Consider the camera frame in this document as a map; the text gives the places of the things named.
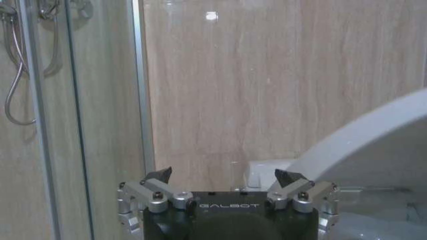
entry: silver metal bracket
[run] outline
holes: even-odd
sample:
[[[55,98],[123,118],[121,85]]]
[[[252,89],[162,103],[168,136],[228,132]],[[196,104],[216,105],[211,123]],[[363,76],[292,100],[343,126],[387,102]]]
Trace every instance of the silver metal bracket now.
[[[267,202],[271,210],[286,209],[292,201],[292,208],[303,213],[311,213],[314,209],[319,212],[318,239],[326,240],[331,226],[339,220],[339,198],[338,188],[331,182],[314,183],[300,178],[282,189],[267,193]]]
[[[141,217],[135,212],[148,208],[152,213],[163,213],[170,202],[175,208],[186,210],[194,200],[190,191],[174,189],[155,178],[140,182],[123,182],[117,189],[119,221],[128,239],[144,239]]]
[[[308,190],[311,187],[312,183],[307,179],[300,178],[278,191],[270,191],[267,193],[267,201],[271,203],[272,209],[286,209],[294,195],[296,195],[302,191]]]
[[[166,184],[155,178],[148,179],[143,183],[143,186],[151,189],[152,191],[163,192],[176,209],[187,209],[187,204],[194,199],[192,192],[175,189],[168,184]]]

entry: marble wall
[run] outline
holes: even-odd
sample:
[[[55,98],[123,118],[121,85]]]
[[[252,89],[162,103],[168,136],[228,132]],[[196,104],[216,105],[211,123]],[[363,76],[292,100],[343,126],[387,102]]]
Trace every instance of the marble wall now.
[[[4,103],[16,67],[4,48],[0,27],[0,239],[51,239],[49,212],[45,198],[43,166],[36,127],[17,126],[4,113]],[[24,77],[11,103],[13,116],[33,118],[28,78]]]
[[[426,82],[424,0],[145,0],[156,167],[227,190]]]
[[[72,40],[93,234],[121,239],[119,183],[144,177],[131,1],[91,0]]]

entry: screw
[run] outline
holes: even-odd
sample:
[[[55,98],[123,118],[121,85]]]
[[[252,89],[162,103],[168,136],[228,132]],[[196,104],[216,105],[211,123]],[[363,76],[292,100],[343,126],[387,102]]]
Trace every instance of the screw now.
[[[307,200],[308,200],[308,193],[304,192],[304,191],[300,191],[300,192],[298,193],[298,199],[307,201]]]
[[[152,199],[154,199],[154,200],[160,200],[160,199],[163,199],[163,192],[156,191],[156,192],[152,194]]]

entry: shower enclosure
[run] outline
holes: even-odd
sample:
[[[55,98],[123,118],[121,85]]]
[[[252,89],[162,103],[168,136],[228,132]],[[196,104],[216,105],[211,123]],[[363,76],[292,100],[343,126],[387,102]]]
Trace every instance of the shower enclosure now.
[[[230,190],[426,87],[424,0],[0,0],[0,239],[120,240],[116,188]]]
[[[121,239],[116,187],[154,166],[132,6],[0,0],[0,239]]]

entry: shower hose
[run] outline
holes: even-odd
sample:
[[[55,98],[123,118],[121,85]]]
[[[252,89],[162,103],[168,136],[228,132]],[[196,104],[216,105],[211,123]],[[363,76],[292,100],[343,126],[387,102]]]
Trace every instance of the shower hose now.
[[[51,58],[49,64],[43,71],[44,77],[53,75],[61,68],[60,58],[59,58],[59,54],[60,54],[59,53],[59,21],[57,21],[56,14],[52,16],[52,20],[53,20],[53,52],[52,52],[52,58]],[[21,28],[17,20],[17,15],[11,16],[9,18],[3,17],[3,33],[4,33],[5,51],[17,69],[16,76],[13,78],[13,81],[7,93],[7,97],[5,97],[4,113],[5,113],[7,119],[13,124],[20,126],[27,126],[33,124],[36,122],[36,119],[32,119],[29,121],[21,121],[16,119],[11,113],[11,102],[12,102],[13,94],[19,86],[20,80],[23,78],[23,73],[28,73],[28,66],[25,63],[24,55],[23,55],[24,40],[21,36],[19,38],[19,34],[21,34]]]

